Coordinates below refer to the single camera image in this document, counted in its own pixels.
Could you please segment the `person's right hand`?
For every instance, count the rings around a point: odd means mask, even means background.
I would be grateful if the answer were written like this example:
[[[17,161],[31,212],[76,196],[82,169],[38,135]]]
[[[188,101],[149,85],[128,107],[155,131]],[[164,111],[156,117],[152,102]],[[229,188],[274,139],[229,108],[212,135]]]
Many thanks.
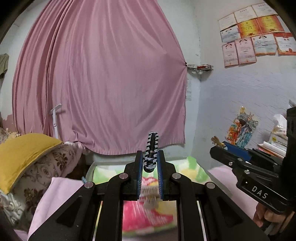
[[[264,205],[258,203],[253,216],[253,221],[259,227],[262,227],[265,221],[273,223],[274,227],[269,234],[276,235],[277,233],[282,233],[287,228],[294,216],[294,211],[286,214],[276,214]]]

